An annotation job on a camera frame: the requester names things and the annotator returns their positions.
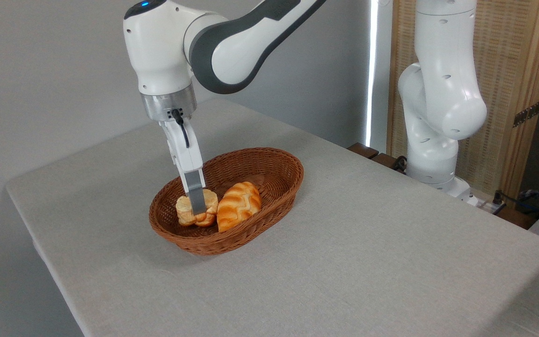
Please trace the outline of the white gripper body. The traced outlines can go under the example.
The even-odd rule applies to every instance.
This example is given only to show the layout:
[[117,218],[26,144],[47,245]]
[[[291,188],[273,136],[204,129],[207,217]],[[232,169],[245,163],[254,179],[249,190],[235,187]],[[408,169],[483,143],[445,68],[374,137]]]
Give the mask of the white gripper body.
[[197,137],[188,119],[178,124],[174,119],[159,122],[167,137],[173,163],[180,173],[201,170],[203,159],[197,143]]

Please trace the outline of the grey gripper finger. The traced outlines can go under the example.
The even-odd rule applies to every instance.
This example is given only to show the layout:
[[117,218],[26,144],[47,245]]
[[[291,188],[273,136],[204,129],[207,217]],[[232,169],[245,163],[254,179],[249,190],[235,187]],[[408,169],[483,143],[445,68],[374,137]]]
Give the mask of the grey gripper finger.
[[205,182],[202,170],[184,173],[186,182],[186,194],[192,206],[193,215],[206,213],[207,207],[204,201]]

